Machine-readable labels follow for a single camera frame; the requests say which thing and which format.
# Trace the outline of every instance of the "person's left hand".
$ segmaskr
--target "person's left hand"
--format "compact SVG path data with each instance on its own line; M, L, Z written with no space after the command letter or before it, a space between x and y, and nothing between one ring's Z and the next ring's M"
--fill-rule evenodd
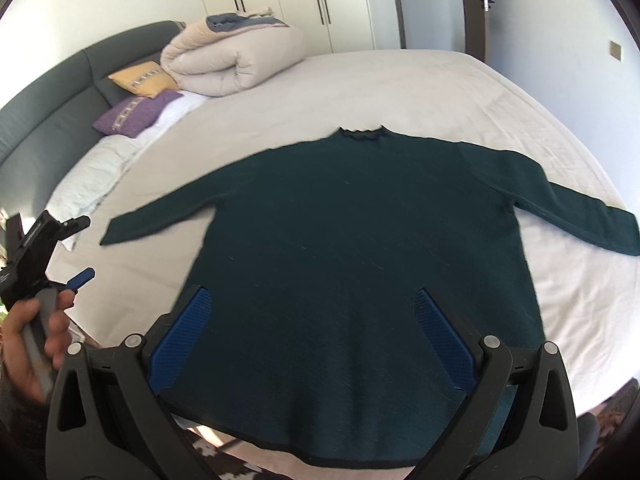
M72 290L63 290L58 294L57 310L49 317L49 337L44 351L59 370L65 352L71 344L68 332L69 318L64 313L66 308L74 306L75 294ZM17 301L2 322L2 354L9 380L25 396L39 403L45 402L44 394L33 373L27 351L22 340L22 327L36 317L40 302L36 299Z

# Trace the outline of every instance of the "wall outlet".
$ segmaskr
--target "wall outlet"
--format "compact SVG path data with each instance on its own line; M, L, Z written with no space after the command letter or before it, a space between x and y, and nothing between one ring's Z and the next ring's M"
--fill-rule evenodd
M609 41L609 53L617 60L622 61L622 45L615 41Z

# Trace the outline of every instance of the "leather headboard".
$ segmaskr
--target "leather headboard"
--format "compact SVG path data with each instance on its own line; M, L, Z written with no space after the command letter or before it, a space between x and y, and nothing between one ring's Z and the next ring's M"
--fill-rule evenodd
M93 122L132 95L107 76L159 61L181 28L159 22L111 36L53 67L0 108L0 208L37 218L63 177L102 138Z

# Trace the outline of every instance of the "mattress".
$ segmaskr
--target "mattress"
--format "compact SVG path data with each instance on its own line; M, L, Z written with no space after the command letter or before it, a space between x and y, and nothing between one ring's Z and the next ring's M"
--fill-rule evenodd
M339 126L381 125L521 152L540 163L550 181L625 207L571 132L475 59L420 50L331 54L213 99L173 126L95 211L75 250L56 248L49 277L66 281L85 267L96 270L70 314L102 345L144 333L174 304L214 211L157 235L100 247L111 218L253 153L316 140ZM561 349L581 414L640 369L640 260L581 242L524 211L516 215L545 335Z

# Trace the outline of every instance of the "dark sleeve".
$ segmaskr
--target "dark sleeve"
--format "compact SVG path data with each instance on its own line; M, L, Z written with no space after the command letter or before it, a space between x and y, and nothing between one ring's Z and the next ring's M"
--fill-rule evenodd
M259 165L255 155L234 162L135 211L111 219L100 245L137 240L186 220L208 206L220 206L256 178Z
M28 460L45 470L44 447L49 410L21 394L0 366L0 420Z
M466 142L458 149L471 173L513 206L595 246L640 255L638 222L628 211L549 182L540 165L521 153Z

